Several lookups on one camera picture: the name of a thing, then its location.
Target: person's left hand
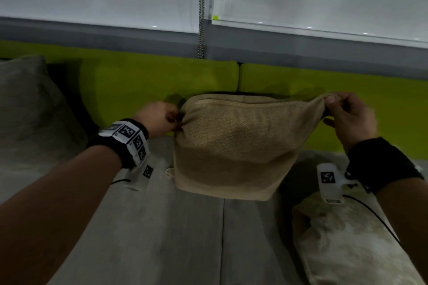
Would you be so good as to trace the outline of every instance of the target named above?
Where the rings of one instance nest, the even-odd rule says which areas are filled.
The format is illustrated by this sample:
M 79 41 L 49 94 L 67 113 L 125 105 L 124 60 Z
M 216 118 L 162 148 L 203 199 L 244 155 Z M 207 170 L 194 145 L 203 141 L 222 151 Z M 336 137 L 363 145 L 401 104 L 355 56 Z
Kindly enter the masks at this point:
M 174 131 L 180 126 L 180 123 L 176 121 L 178 113 L 177 106 L 156 102 L 140 109 L 131 118 L 144 125 L 148 131 L 148 137 L 153 139 Z

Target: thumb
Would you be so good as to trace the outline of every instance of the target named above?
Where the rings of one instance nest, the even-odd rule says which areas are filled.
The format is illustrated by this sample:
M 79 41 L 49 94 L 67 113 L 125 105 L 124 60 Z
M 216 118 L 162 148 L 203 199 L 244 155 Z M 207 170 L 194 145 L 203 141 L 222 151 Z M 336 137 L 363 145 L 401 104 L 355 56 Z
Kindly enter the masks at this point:
M 331 116 L 333 116 L 334 118 L 339 117 L 340 115 L 343 115 L 345 113 L 342 106 L 340 105 L 340 101 L 334 96 L 327 96 L 324 99 L 324 103 L 330 111 Z

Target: yellow-green backrest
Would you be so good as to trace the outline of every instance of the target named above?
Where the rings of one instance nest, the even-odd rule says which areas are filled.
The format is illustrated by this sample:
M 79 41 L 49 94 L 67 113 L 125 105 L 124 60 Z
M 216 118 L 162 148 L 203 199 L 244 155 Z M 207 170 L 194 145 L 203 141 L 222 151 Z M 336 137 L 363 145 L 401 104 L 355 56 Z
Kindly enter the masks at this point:
M 428 159 L 428 81 L 243 64 L 238 90 L 297 99 L 332 91 L 354 92 L 376 110 L 380 136 L 411 158 Z M 324 124 L 313 132 L 305 148 L 342 151 L 334 130 Z
M 96 124 L 108 126 L 131 116 L 150 101 L 177 104 L 182 98 L 213 91 L 235 92 L 239 67 L 233 61 L 209 61 L 138 53 L 70 48 L 0 40 L 0 57 L 45 56 L 67 62 L 72 88 Z

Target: fingernail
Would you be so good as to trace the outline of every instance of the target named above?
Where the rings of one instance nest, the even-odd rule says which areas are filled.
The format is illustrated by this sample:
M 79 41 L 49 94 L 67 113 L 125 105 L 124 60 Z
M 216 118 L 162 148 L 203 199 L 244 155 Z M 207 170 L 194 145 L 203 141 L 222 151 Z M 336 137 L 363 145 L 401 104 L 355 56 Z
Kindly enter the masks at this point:
M 329 105 L 329 104 L 333 104 L 336 100 L 334 99 L 334 97 L 333 97 L 333 96 L 327 96 L 327 97 L 324 99 L 324 101 L 325 101 L 325 103 L 326 103 L 327 105 Z

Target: gray pillow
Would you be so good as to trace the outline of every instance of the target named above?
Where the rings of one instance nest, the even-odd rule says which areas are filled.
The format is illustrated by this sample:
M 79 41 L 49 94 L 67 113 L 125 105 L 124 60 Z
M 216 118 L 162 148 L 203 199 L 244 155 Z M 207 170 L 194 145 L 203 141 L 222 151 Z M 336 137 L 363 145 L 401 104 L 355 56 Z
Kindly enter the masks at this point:
M 2 170 L 46 173 L 83 151 L 86 143 L 42 56 L 0 63 Z

